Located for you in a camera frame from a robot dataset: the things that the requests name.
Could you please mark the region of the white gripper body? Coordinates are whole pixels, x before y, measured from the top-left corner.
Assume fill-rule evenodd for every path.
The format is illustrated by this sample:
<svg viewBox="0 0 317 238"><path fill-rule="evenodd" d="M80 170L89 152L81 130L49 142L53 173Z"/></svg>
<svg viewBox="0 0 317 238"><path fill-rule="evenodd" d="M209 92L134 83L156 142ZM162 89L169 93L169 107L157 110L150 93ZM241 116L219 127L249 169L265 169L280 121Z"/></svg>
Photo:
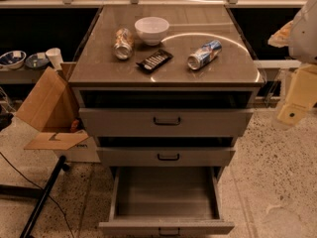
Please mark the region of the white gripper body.
<svg viewBox="0 0 317 238"><path fill-rule="evenodd" d="M294 126L316 103L317 65L304 64L291 75L288 91L276 120L286 126Z"/></svg>

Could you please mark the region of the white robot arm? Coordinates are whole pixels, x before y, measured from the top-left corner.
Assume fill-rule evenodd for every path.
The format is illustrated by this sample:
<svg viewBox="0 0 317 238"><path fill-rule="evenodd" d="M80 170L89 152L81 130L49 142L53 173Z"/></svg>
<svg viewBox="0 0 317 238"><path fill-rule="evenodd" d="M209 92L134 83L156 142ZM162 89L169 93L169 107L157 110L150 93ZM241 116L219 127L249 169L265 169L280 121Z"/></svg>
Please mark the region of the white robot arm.
<svg viewBox="0 0 317 238"><path fill-rule="evenodd" d="M301 62L291 74L288 91L275 115L278 124L289 128L317 103L317 0L308 0L267 42L277 48L288 47L289 55Z"/></svg>

